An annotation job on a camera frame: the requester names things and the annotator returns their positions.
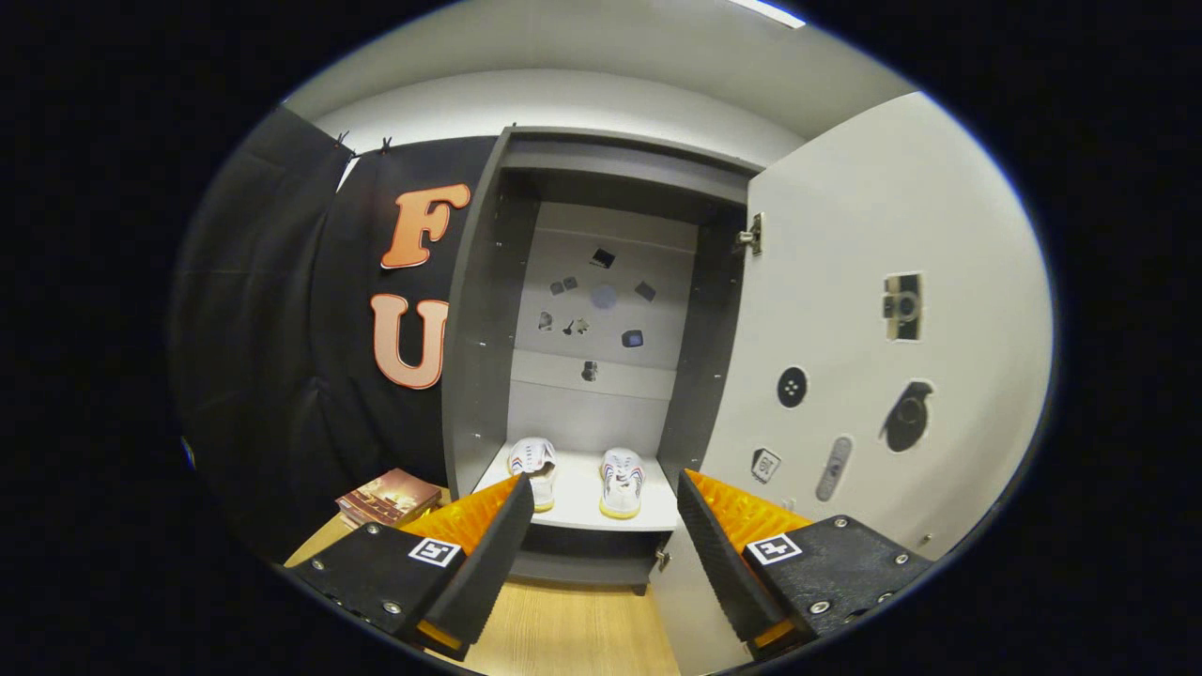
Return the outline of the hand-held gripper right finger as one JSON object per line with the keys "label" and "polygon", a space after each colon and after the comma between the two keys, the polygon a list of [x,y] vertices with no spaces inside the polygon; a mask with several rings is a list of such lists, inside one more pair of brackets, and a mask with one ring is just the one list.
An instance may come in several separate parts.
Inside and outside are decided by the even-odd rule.
{"label": "hand-held gripper right finger", "polygon": [[690,468],[677,510],[734,636],[770,659],[865,619],[932,561],[846,515],[804,518]]}

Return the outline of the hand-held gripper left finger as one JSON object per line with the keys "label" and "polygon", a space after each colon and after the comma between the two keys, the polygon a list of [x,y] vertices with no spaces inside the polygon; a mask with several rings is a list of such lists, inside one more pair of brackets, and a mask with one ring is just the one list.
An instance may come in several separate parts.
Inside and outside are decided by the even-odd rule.
{"label": "hand-held gripper left finger", "polygon": [[532,522],[523,474],[400,528],[361,524],[282,573],[352,619],[460,662],[490,619]]}

